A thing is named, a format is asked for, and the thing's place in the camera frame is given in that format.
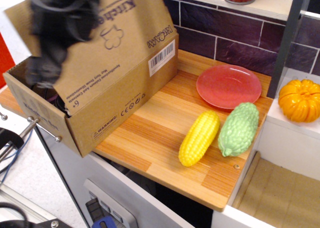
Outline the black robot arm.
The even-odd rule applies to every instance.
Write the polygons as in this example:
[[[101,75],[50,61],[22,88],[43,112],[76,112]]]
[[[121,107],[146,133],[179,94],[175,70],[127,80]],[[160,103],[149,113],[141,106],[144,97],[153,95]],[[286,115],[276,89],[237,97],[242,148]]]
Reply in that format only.
[[[40,54],[27,63],[29,85],[51,88],[60,78],[68,49],[92,39],[98,26],[100,0],[31,0],[31,31]]]

